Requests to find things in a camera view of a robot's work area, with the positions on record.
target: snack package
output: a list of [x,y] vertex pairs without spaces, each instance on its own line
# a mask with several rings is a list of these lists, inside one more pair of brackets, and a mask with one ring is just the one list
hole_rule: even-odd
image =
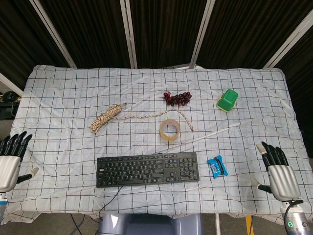
[[221,155],[218,155],[215,158],[207,160],[207,163],[209,164],[209,166],[212,170],[212,174],[213,174],[214,179],[216,177],[218,177],[219,175],[228,175],[228,173],[225,169],[225,166],[222,162],[222,156]]

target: rope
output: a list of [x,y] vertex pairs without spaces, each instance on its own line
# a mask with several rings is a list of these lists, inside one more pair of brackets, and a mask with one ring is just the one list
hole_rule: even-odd
[[179,112],[184,119],[186,120],[188,126],[190,127],[190,130],[193,132],[194,129],[192,128],[190,122],[188,121],[187,117],[185,114],[178,110],[178,109],[171,109],[171,110],[166,110],[162,113],[156,114],[156,115],[147,115],[147,116],[129,116],[129,117],[115,117],[122,111],[122,105],[123,104],[115,104],[112,107],[110,107],[104,114],[100,114],[100,116],[97,117],[97,119],[91,124],[91,131],[93,133],[96,133],[103,125],[107,124],[110,120],[115,119],[115,120],[126,120],[129,118],[156,118],[158,116],[161,116],[165,113],[168,112]]

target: green plastic container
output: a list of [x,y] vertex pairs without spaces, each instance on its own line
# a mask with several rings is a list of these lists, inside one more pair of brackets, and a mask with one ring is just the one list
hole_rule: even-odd
[[228,112],[234,107],[238,93],[228,89],[217,102],[217,107],[222,109],[225,112]]

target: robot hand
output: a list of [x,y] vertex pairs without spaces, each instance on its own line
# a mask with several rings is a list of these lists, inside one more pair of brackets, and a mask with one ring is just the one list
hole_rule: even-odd
[[29,174],[19,177],[21,163],[32,138],[32,135],[29,135],[23,140],[26,134],[25,131],[11,138],[7,136],[0,144],[0,192],[11,191],[16,184],[31,179],[38,171],[38,168],[35,168]]
[[274,148],[264,142],[262,145],[257,144],[257,148],[268,171],[270,187],[261,185],[252,178],[254,186],[265,192],[273,193],[274,197],[281,202],[298,199],[301,196],[300,188],[284,152],[279,147]]
[[256,188],[272,193],[278,201],[282,202],[280,212],[284,218],[287,234],[310,235],[308,221],[299,206],[303,203],[303,200],[298,200],[301,196],[300,188],[284,152],[279,147],[274,148],[265,142],[262,142],[262,145],[257,144],[257,148],[268,172],[270,186],[262,185],[254,178],[251,178],[252,183]]

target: red grapes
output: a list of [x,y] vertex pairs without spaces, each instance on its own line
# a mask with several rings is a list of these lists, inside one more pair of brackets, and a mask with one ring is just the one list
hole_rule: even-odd
[[191,98],[190,92],[184,92],[183,94],[177,94],[174,96],[171,96],[170,92],[165,92],[164,93],[164,99],[167,103],[167,105],[185,105],[188,104]]

